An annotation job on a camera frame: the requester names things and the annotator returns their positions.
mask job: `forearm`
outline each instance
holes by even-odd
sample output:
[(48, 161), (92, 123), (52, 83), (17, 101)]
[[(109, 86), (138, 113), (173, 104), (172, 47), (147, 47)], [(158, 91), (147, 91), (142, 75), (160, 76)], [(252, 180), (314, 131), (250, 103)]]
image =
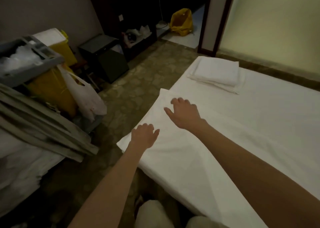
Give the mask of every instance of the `forearm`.
[(250, 205), (269, 227), (315, 227), (320, 201), (206, 121), (190, 130), (213, 154)]
[(69, 228), (116, 228), (143, 150), (129, 144), (110, 172), (90, 194)]

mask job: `pants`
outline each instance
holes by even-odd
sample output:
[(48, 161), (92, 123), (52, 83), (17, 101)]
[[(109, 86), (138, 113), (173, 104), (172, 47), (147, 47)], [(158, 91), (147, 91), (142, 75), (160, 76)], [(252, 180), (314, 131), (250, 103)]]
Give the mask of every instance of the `pants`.
[[(163, 206), (158, 200), (145, 202), (138, 211), (135, 228), (174, 228)], [(192, 217), (186, 228), (219, 228), (218, 223), (207, 217)]]

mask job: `white plastic bag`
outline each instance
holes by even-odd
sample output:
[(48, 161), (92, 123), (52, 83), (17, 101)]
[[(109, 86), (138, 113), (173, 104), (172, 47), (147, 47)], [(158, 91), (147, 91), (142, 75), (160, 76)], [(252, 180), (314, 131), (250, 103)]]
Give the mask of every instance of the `white plastic bag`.
[[(61, 65), (58, 65), (57, 67), (60, 70), (64, 81), (66, 82), (68, 90), (78, 104), (79, 110), (84, 117), (93, 122), (94, 114), (106, 115), (107, 106), (89, 83), (67, 71)], [(72, 76), (80, 81), (83, 85), (77, 84)]]

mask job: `white bed sheet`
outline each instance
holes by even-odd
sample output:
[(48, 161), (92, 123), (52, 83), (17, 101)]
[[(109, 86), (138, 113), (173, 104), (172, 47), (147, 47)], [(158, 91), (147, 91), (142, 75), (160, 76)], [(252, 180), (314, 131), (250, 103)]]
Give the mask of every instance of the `white bed sheet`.
[[(245, 70), (240, 95), (186, 78), (193, 63), (159, 98), (140, 123), (161, 132), (143, 155), (142, 170), (192, 211), (233, 227), (266, 227), (214, 157), (197, 138), (180, 130), (163, 107), (175, 96), (198, 105), (202, 117), (251, 153), (320, 199), (319, 92)], [(131, 135), (117, 144), (124, 151)]]

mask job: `hand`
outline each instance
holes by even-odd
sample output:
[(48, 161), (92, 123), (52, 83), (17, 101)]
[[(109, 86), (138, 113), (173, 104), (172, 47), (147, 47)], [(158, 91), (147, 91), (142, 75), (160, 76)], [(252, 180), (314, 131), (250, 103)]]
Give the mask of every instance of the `hand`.
[(130, 144), (135, 145), (136, 148), (141, 148), (143, 151), (150, 148), (157, 140), (160, 132), (160, 129), (157, 129), (154, 133), (153, 130), (152, 124), (143, 124), (139, 125), (137, 129), (132, 129)]
[(164, 108), (164, 110), (169, 118), (179, 128), (191, 131), (192, 127), (203, 121), (200, 117), (197, 106), (195, 104), (190, 104), (188, 100), (183, 100), (181, 97), (178, 99), (173, 98), (171, 100), (171, 104), (174, 105), (174, 113), (169, 108)]

